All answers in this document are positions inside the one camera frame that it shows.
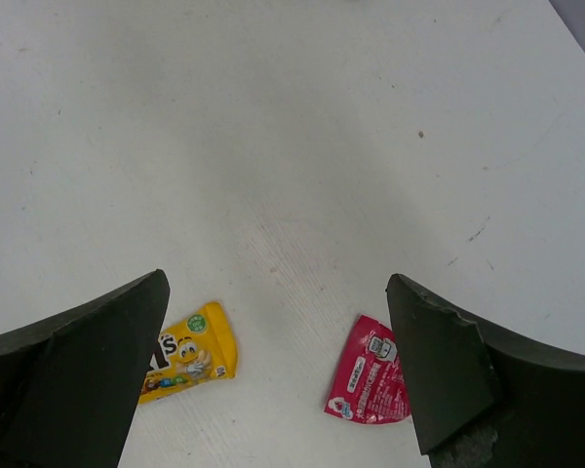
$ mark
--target stain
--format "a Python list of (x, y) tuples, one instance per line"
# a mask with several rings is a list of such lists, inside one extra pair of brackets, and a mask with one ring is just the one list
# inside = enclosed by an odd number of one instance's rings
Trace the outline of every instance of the stain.
[(487, 219), (484, 221), (483, 226), (481, 226), (481, 229), (479, 229), (477, 232), (475, 232), (472, 236), (470, 236), (468, 238), (467, 242), (472, 242), (475, 239), (477, 239), (479, 236), (481, 236), (481, 233), (484, 232), (486, 230), (486, 227), (488, 227), (487, 222), (489, 221), (489, 216), (487, 217)]

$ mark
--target snack package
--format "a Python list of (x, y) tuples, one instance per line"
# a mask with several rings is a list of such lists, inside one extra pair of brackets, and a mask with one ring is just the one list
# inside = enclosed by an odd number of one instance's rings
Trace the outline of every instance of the snack package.
[(199, 383), (233, 378), (238, 354), (217, 302), (161, 332), (138, 402), (148, 403)]
[(390, 329), (361, 316), (347, 338), (325, 412), (361, 424), (408, 417), (410, 400)]

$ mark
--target white surface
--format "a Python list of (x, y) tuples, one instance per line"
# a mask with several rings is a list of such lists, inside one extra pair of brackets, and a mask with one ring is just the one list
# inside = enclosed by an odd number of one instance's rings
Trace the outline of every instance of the white surface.
[(585, 353), (585, 56), (547, 0), (0, 0), (0, 332), (156, 267), (240, 367), (122, 467), (427, 466), (338, 355), (395, 272)]

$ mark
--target red packet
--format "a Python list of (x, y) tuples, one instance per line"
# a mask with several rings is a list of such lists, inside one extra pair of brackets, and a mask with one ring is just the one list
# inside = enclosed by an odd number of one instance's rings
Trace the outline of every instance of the red packet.
[(410, 415), (401, 358), (392, 331), (362, 315), (347, 338), (325, 412), (361, 424)]

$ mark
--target yellow candy packet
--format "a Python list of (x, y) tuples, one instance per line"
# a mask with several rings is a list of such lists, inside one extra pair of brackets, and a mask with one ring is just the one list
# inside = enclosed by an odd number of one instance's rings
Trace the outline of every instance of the yellow candy packet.
[(209, 302), (163, 330), (138, 402), (149, 403), (210, 380), (234, 378), (238, 352), (223, 307)]

